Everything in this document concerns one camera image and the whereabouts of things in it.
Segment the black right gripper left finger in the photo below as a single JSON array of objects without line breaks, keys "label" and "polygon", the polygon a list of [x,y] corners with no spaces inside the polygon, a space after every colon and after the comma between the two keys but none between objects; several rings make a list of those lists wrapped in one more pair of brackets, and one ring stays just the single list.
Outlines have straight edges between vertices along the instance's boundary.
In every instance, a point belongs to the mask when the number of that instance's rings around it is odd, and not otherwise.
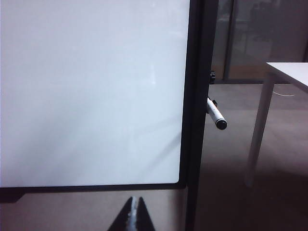
[{"label": "black right gripper left finger", "polygon": [[108,231],[136,230],[136,197],[130,197],[108,228]]}]

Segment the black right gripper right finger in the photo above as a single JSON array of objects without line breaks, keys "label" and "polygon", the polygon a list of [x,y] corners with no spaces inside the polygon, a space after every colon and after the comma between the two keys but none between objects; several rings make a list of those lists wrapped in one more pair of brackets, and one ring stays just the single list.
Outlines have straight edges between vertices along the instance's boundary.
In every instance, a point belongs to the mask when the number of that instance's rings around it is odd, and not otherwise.
[{"label": "black right gripper right finger", "polygon": [[136,229],[138,231],[155,231],[150,214],[142,197],[139,198],[136,217]]}]

